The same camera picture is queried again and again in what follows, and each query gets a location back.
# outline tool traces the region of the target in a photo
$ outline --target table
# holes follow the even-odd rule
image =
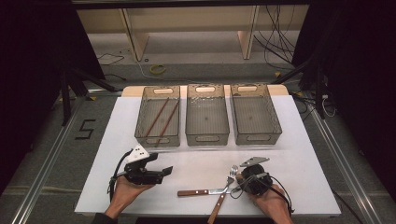
[[[146,148],[149,152],[159,152],[158,160],[148,163],[149,170],[158,171],[174,166],[173,173],[166,176],[161,185],[141,194],[123,214],[140,217],[209,216],[218,196],[178,198],[177,191],[222,188],[232,165],[239,165],[254,156],[270,158],[262,166],[288,191],[295,216],[330,217],[341,214],[295,104],[291,96],[285,95],[282,85],[269,86],[283,130],[274,146],[237,146],[230,123],[227,146],[188,147],[184,134],[186,89],[185,86],[181,87],[180,147]],[[128,87],[116,102],[75,212],[91,215],[104,212],[108,207],[106,190],[109,178],[121,156],[137,145],[134,127],[140,106],[138,93],[142,90],[143,87]],[[232,122],[228,97],[226,103],[229,121]],[[227,197],[219,211],[219,217],[262,216],[246,193],[237,200]]]

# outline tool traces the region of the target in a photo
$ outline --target black sleeve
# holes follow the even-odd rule
[[[102,213],[96,213],[92,224],[117,224],[117,220]]]

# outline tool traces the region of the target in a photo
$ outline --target knife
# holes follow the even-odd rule
[[[189,190],[179,190],[177,192],[177,196],[194,196],[194,195],[207,195],[207,194],[221,194],[224,189],[189,189]],[[230,194],[233,189],[227,189],[226,194]]]

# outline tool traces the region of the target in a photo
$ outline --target person's right hand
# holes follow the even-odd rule
[[[278,185],[272,186],[274,189],[285,195],[285,191]],[[268,189],[263,195],[248,195],[254,204],[264,212],[265,215],[270,217],[277,224],[290,224],[293,223],[288,210],[288,205],[285,200]]]

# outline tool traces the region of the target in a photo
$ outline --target transparent gray bin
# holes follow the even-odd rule
[[[190,84],[187,89],[187,144],[226,146],[229,135],[223,85]]]
[[[237,145],[274,145],[282,134],[264,83],[231,85],[233,130]]]
[[[145,87],[134,137],[143,147],[180,146],[180,87]]]

